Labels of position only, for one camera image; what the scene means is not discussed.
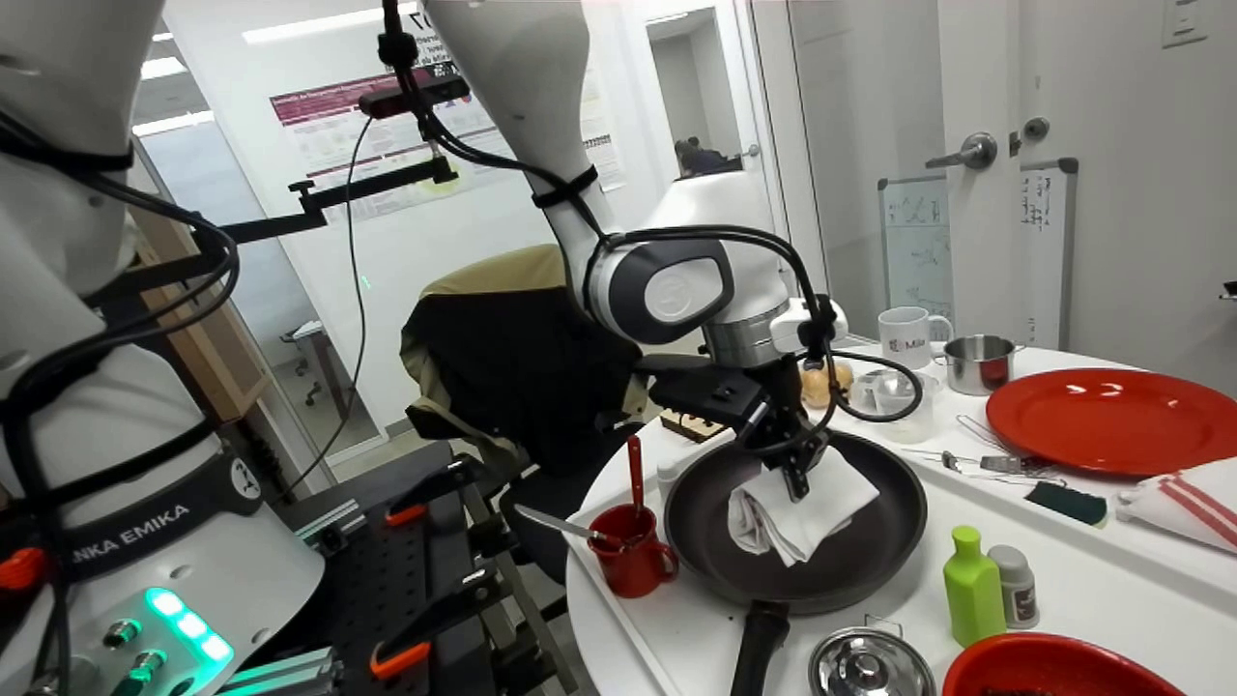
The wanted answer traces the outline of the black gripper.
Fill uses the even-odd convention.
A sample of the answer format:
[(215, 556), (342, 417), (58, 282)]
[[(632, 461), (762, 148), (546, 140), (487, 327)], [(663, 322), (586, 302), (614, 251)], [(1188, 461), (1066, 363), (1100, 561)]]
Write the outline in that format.
[(706, 447), (673, 484), (676, 494), (729, 500), (762, 473), (783, 500), (810, 491), (807, 476), (826, 447), (826, 433), (807, 420), (801, 381), (789, 363), (771, 366), (715, 366), (703, 358), (644, 358), (652, 402), (686, 417), (715, 420), (729, 433), (726, 443)]

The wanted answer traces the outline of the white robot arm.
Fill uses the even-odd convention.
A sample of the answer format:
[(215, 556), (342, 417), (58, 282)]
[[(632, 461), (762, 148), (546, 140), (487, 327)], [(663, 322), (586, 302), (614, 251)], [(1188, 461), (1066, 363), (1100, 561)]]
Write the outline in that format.
[[(119, 389), (97, 366), (137, 350), (144, 331), (109, 323), (90, 306), (125, 279), (125, 213), (167, 210), (128, 186), (132, 101), (162, 2), (0, 2), (5, 465), (40, 509), (94, 500), (186, 452), (125, 439)], [(751, 246), (783, 253), (783, 238), (729, 221), (632, 232), (609, 225), (581, 135), (581, 0), (426, 0), (426, 11), (507, 140), (491, 161), (528, 181), (582, 311), (619, 336), (663, 342), (762, 306), (789, 350), (824, 342), (833, 323), (826, 299), (775, 295), (766, 271), (743, 265)]]

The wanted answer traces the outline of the robot base with lights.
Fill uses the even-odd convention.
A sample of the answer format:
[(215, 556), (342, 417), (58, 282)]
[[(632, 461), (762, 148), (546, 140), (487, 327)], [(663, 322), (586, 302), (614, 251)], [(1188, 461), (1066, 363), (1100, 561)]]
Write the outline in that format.
[(221, 452), (104, 509), (51, 502), (61, 527), (5, 638), (5, 696), (221, 696), (319, 589), (323, 561)]

